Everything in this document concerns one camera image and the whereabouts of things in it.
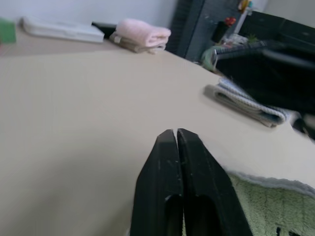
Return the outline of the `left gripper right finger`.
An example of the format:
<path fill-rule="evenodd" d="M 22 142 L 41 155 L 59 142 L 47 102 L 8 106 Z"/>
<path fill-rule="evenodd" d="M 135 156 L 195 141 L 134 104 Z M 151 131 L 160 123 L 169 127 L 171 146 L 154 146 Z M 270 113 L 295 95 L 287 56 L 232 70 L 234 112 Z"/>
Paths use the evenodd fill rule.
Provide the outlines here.
<path fill-rule="evenodd" d="M 253 236 L 232 182 L 199 136 L 177 131 L 187 236 Z"/>

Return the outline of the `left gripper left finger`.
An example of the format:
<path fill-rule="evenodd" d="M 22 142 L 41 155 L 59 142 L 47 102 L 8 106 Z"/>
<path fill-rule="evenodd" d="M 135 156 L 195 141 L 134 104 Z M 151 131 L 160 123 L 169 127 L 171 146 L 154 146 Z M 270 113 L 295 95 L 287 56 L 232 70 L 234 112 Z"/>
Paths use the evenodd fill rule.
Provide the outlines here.
<path fill-rule="evenodd" d="M 183 182 L 174 132 L 156 138 L 135 186 L 129 236 L 182 236 Z"/>

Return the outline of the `green towel with white edging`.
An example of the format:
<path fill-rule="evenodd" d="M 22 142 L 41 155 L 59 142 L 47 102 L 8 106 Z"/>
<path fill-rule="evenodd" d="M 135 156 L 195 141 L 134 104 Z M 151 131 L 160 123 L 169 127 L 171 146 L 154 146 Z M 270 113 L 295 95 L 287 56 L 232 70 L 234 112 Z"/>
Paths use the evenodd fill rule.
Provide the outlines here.
<path fill-rule="evenodd" d="M 227 174 L 253 236 L 315 236 L 315 189 L 288 179 Z"/>

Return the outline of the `folded light blue towel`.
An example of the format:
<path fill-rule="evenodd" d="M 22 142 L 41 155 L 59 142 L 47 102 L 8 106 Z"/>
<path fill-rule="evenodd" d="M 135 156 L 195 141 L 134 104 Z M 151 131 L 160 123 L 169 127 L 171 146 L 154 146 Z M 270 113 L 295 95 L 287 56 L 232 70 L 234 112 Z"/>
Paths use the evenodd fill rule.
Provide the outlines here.
<path fill-rule="evenodd" d="M 216 85 L 206 85 L 204 95 L 239 111 L 265 125 L 275 128 L 287 121 L 294 123 L 301 116 L 295 111 L 262 105 L 227 78 L 220 78 Z"/>

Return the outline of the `folded beige towel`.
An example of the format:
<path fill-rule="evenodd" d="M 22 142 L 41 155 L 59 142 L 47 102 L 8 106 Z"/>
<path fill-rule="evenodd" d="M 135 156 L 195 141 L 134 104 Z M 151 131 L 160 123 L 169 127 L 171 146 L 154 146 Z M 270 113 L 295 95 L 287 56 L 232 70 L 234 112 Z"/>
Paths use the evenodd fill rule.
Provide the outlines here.
<path fill-rule="evenodd" d="M 154 55 L 160 51 L 164 51 L 166 48 L 166 44 L 158 44 L 157 46 L 151 47 L 140 46 L 139 44 L 130 39 L 118 36 L 116 33 L 111 34 L 109 40 L 112 43 L 118 45 L 119 47 L 127 49 L 137 54 L 146 52 Z"/>

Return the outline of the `folded pink towel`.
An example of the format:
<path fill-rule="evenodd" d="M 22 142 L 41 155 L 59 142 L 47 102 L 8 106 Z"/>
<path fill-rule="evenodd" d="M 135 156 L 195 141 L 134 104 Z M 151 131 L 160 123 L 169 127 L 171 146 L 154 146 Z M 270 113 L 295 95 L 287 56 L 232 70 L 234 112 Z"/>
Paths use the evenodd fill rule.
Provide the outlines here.
<path fill-rule="evenodd" d="M 171 30 L 156 27 L 136 19 L 124 19 L 117 24 L 116 33 L 140 46 L 153 47 L 166 44 L 171 35 Z"/>

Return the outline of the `ribbed partition panel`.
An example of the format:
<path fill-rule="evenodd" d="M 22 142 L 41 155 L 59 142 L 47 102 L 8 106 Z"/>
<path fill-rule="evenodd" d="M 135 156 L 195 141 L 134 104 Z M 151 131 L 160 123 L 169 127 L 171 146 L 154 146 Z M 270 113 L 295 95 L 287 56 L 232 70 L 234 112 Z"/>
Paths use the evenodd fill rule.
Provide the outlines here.
<path fill-rule="evenodd" d="M 178 0 L 171 23 L 172 34 L 167 50 L 181 58 L 195 61 L 192 51 L 193 37 L 205 0 Z"/>

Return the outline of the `black pot with red flowers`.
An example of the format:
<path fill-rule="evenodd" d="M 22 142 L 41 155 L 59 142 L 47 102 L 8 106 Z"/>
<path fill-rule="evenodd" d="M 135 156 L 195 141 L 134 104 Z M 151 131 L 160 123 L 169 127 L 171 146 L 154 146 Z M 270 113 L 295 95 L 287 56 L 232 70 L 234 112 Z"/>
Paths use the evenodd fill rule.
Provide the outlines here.
<path fill-rule="evenodd" d="M 215 43 L 219 43 L 226 32 L 235 24 L 235 22 L 236 18 L 234 17 L 227 17 L 224 21 L 218 22 L 211 40 Z"/>

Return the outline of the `flat white box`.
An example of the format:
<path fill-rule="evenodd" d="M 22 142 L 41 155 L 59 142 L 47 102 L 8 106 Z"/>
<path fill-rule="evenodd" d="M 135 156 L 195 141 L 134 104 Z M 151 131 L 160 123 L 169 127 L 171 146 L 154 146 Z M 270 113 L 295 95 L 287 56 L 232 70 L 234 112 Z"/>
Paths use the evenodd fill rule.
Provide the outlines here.
<path fill-rule="evenodd" d="M 104 33 L 92 25 L 42 20 L 31 16 L 22 17 L 21 23 L 25 32 L 34 36 L 92 43 L 104 41 Z"/>

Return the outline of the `green block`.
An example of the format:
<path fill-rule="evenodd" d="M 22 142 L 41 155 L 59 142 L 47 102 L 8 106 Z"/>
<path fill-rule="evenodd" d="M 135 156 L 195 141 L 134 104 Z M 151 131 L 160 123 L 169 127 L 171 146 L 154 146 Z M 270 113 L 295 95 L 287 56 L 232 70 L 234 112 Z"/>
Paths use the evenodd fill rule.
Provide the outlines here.
<path fill-rule="evenodd" d="M 16 43 L 16 26 L 13 21 L 0 17 L 0 43 Z"/>

